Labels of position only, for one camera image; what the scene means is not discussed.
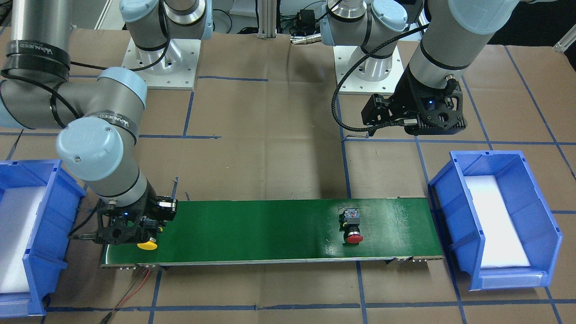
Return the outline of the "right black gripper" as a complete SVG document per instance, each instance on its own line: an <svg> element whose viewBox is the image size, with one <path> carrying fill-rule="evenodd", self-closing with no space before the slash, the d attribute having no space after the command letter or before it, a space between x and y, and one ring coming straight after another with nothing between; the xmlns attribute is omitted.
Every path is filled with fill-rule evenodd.
<svg viewBox="0 0 576 324"><path fill-rule="evenodd" d="M178 200L159 196L150 184L136 202L99 208L99 243L156 243L177 214Z"/></svg>

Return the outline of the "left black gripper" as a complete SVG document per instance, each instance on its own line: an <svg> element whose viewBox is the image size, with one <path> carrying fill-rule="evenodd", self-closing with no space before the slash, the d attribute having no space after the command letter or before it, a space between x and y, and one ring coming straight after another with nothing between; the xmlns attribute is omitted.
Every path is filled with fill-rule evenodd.
<svg viewBox="0 0 576 324"><path fill-rule="evenodd" d="M416 119L416 125L409 126L409 131L432 131L432 125L425 122L420 115L425 103L432 98L432 87L420 82L406 68L403 72L394 94L389 98L380 94L372 94L361 111L362 122L369 128L380 126L399 126L401 120Z"/></svg>

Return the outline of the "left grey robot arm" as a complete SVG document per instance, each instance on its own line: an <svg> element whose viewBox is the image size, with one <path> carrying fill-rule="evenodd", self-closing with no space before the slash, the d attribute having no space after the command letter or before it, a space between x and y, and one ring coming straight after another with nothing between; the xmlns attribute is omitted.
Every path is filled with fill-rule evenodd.
<svg viewBox="0 0 576 324"><path fill-rule="evenodd" d="M418 0L429 24L410 30L409 13L395 0L329 0L321 21L325 45L355 46L352 65L343 78L364 79L363 63L388 64L399 39L423 31L391 96L373 94L361 111L363 127L338 117L339 81L331 100L336 123L353 132L401 126L408 135L455 135L467 127L459 79L484 46L501 29L517 0Z"/></svg>

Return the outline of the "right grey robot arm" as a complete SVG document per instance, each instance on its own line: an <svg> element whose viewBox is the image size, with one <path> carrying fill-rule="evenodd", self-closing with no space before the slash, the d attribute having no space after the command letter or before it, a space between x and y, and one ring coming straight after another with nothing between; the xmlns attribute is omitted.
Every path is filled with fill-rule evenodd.
<svg viewBox="0 0 576 324"><path fill-rule="evenodd" d="M15 0L12 38L1 68L1 125L59 129L56 151L99 197L94 233L68 238L98 244L156 248L174 219L177 200L158 196L139 168L134 146L146 107L147 84L138 75L179 69L175 39L212 36L209 0L122 0L121 16L141 56L139 68L101 67L94 84L72 82L68 0Z"/></svg>

